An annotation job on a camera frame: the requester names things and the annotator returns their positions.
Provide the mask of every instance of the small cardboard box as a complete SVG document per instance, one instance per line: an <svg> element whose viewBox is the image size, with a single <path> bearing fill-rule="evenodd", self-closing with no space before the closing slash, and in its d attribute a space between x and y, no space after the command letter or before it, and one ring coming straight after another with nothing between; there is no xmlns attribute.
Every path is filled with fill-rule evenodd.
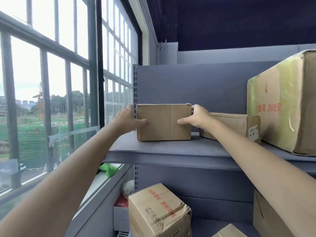
<svg viewBox="0 0 316 237"><path fill-rule="evenodd" d="M163 184L129 196L133 237L191 237L191 209Z"/></svg>
<svg viewBox="0 0 316 237"><path fill-rule="evenodd" d="M247 237L239 229L232 224L229 224L225 228L221 229L212 237Z"/></svg>
<svg viewBox="0 0 316 237"><path fill-rule="evenodd" d="M260 133L260 116L259 115L242 115L210 112L215 119L223 122L239 134L246 136L248 139L257 143L261 142ZM216 140L216 138L207 131L200 129L200 136Z"/></svg>
<svg viewBox="0 0 316 237"><path fill-rule="evenodd" d="M255 190L253 225L261 237L294 237L267 200Z"/></svg>
<svg viewBox="0 0 316 237"><path fill-rule="evenodd" d="M123 195L120 195L113 206L113 229L123 232L130 231L128 200L125 199Z"/></svg>
<svg viewBox="0 0 316 237"><path fill-rule="evenodd" d="M179 141L191 139L191 125L179 125L177 120L191 115L191 104L138 104L137 119L148 119L137 129L139 141Z"/></svg>
<svg viewBox="0 0 316 237"><path fill-rule="evenodd" d="M262 139L298 155L316 155L316 51L297 53L247 86L247 114L261 116Z"/></svg>

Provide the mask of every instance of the white plastic bag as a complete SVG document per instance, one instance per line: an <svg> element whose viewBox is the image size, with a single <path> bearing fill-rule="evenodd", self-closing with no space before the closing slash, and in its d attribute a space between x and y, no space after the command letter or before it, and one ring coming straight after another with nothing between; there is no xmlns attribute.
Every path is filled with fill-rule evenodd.
<svg viewBox="0 0 316 237"><path fill-rule="evenodd" d="M123 184L122 194L124 198L128 200L128 196L130 196L133 193L135 193L135 188L134 188L134 180L132 179Z"/></svg>

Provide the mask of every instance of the metal shelf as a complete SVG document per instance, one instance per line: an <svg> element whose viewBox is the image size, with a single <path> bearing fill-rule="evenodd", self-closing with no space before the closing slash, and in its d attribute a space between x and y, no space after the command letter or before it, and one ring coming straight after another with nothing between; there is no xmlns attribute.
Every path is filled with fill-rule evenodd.
<svg viewBox="0 0 316 237"><path fill-rule="evenodd" d="M215 235L222 228L227 226L229 222L216 221L216 220L204 220L204 219L192 219L191 228L193 237L210 237ZM233 223L233 225L243 232L247 237L260 237L257 230L253 225Z"/></svg>
<svg viewBox="0 0 316 237"><path fill-rule="evenodd" d="M261 144L301 170L316 174L316 158L293 155L267 143ZM139 142L136 131L121 136L103 162L241 170L223 146L192 132L190 141Z"/></svg>

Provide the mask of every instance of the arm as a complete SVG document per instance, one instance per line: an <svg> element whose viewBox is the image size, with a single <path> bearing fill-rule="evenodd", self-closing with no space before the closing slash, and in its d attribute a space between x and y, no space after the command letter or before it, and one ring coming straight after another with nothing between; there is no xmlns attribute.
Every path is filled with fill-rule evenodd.
<svg viewBox="0 0 316 237"><path fill-rule="evenodd" d="M0 236L62 237L116 139L143 126L129 105L37 185L1 222Z"/></svg>
<svg viewBox="0 0 316 237"><path fill-rule="evenodd" d="M210 132L228 151L251 182L296 237L316 233L316 180L259 144L239 135L199 105L179 124Z"/></svg>

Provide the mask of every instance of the person's left hand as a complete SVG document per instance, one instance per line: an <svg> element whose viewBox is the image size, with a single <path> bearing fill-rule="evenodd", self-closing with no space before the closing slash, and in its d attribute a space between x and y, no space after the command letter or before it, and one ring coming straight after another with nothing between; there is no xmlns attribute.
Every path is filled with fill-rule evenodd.
<svg viewBox="0 0 316 237"><path fill-rule="evenodd" d="M123 135L137 128L145 126L147 124L147 119L135 119L133 106L128 105L127 107L120 110L112 123L113 125L117 126L119 134Z"/></svg>

